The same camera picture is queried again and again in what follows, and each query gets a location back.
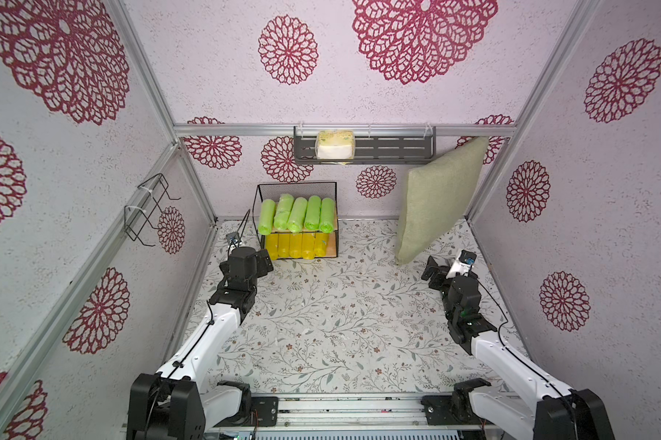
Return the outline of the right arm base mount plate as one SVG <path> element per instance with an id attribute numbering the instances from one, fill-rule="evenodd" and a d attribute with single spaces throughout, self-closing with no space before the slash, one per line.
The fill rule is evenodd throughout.
<path id="1" fill-rule="evenodd" d="M 481 425 L 469 398 L 460 393 L 426 395 L 420 400 L 428 425 Z"/>

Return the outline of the yellow bag roll front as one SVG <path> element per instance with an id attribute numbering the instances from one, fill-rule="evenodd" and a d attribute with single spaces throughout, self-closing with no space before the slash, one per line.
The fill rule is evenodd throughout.
<path id="1" fill-rule="evenodd" d="M 278 259 L 278 241 L 279 234 L 270 234 L 265 239 L 265 249 L 271 260 Z"/>

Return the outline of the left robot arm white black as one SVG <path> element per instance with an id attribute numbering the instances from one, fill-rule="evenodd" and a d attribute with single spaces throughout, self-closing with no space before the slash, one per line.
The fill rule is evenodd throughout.
<path id="1" fill-rule="evenodd" d="M 266 249 L 238 247 L 220 264 L 216 286 L 194 333 L 154 374 L 140 374 L 129 396 L 127 439 L 202 439 L 216 425 L 253 415 L 250 386 L 222 381 L 207 394 L 200 381 L 255 305 L 257 281 L 274 270 Z"/>

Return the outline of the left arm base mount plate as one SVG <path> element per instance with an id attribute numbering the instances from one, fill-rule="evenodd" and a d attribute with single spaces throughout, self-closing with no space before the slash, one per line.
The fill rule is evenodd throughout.
<path id="1" fill-rule="evenodd" d="M 238 414 L 224 419 L 215 425 L 216 428 L 228 427 L 274 427 L 279 415 L 279 398 L 252 397 L 244 403 Z"/>

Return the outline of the green bag roll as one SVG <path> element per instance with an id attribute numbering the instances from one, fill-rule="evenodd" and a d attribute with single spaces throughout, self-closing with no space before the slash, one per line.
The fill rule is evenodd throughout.
<path id="1" fill-rule="evenodd" d="M 321 200 L 319 231 L 330 234 L 335 230 L 336 203 L 332 198 Z"/>
<path id="2" fill-rule="evenodd" d="M 321 198 L 317 195 L 310 196 L 304 217 L 304 228 L 308 231 L 318 231 L 321 222 Z"/>
<path id="3" fill-rule="evenodd" d="M 287 229 L 289 232 L 297 234 L 303 230 L 307 203 L 308 201 L 304 197 L 297 197 L 295 199 L 287 223 Z"/>
<path id="4" fill-rule="evenodd" d="M 276 206 L 276 202 L 272 199 L 265 199 L 262 201 L 258 223 L 258 232 L 260 235 L 268 236 L 272 233 Z"/>
<path id="5" fill-rule="evenodd" d="M 277 203 L 273 219 L 273 226 L 277 230 L 287 230 L 288 220 L 293 209 L 295 197 L 291 194 L 281 194 Z"/>

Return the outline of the black wire wooden shelf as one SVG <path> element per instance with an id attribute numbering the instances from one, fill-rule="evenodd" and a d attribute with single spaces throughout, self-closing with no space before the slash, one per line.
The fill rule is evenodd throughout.
<path id="1" fill-rule="evenodd" d="M 272 260 L 314 260 L 338 256 L 338 185 L 261 183 L 251 214 L 262 249 Z"/>

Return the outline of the yellow bag roll top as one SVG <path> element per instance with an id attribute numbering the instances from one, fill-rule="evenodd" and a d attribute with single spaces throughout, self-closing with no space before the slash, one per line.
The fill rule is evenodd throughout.
<path id="1" fill-rule="evenodd" d="M 325 258 L 328 252 L 328 242 L 330 235 L 327 233 L 317 232 L 314 241 L 314 257 Z"/>

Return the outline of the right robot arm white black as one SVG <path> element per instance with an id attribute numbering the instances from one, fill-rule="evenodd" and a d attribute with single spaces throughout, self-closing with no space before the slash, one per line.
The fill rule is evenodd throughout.
<path id="1" fill-rule="evenodd" d="M 454 385 L 447 396 L 421 403 L 431 425 L 491 422 L 514 439 L 612 439 L 605 404 L 589 389 L 575 390 L 511 348 L 482 314 L 475 253 L 463 250 L 451 265 L 429 257 L 421 275 L 440 293 L 453 342 L 491 368 L 515 392 L 509 397 L 486 379 Z"/>

